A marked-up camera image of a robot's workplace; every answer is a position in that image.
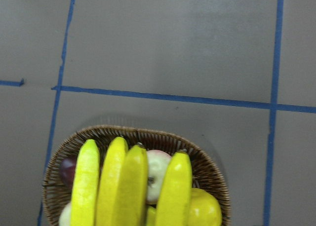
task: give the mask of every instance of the floor tile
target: floor tile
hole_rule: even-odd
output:
[[[76,0],[64,84],[269,102],[277,0]]]
[[[56,85],[69,2],[0,0],[0,80]]]
[[[0,87],[0,225],[36,225],[55,94]]]
[[[271,225],[316,222],[316,115],[278,112]]]
[[[316,106],[315,10],[315,0],[284,0],[279,103]]]

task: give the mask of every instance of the gray floor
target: gray floor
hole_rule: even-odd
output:
[[[225,173],[232,226],[264,219],[314,225],[315,0],[284,0],[277,102],[311,108],[276,112],[271,197],[265,185],[278,0],[76,0],[62,65],[70,1],[0,0],[0,80],[25,81],[0,82],[0,225],[37,224],[49,137],[54,153],[69,135],[99,123],[169,131],[200,145]],[[60,75],[63,87],[206,103],[59,93],[52,88]],[[45,216],[40,221],[48,225]]]

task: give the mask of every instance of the banana bunch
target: banana bunch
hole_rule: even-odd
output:
[[[128,149],[123,137],[113,139],[100,175],[99,149],[87,140],[77,158],[70,226],[195,226],[208,220],[190,216],[196,192],[186,152],[176,152],[168,163],[156,207],[146,204],[148,185],[147,151],[141,144]]]

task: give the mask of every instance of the apple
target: apple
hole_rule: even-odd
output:
[[[59,176],[62,182],[69,188],[73,188],[77,156],[72,155],[64,158],[59,167]]]
[[[148,159],[148,184],[147,184],[147,204],[156,204],[160,195],[162,182],[171,160],[171,156],[164,151],[147,151]]]
[[[188,226],[220,226],[222,211],[217,199],[203,189],[192,188]]]
[[[156,208],[147,205],[145,226],[155,226]]]
[[[71,218],[71,202],[69,202],[59,216],[59,226],[70,226]]]

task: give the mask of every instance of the red apple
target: red apple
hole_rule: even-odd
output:
[[[60,163],[60,179],[69,189],[73,188],[76,164],[77,156],[75,155],[64,158]]]
[[[150,150],[147,151],[147,158],[148,186],[146,202],[147,204],[156,204],[171,156],[160,150]]]

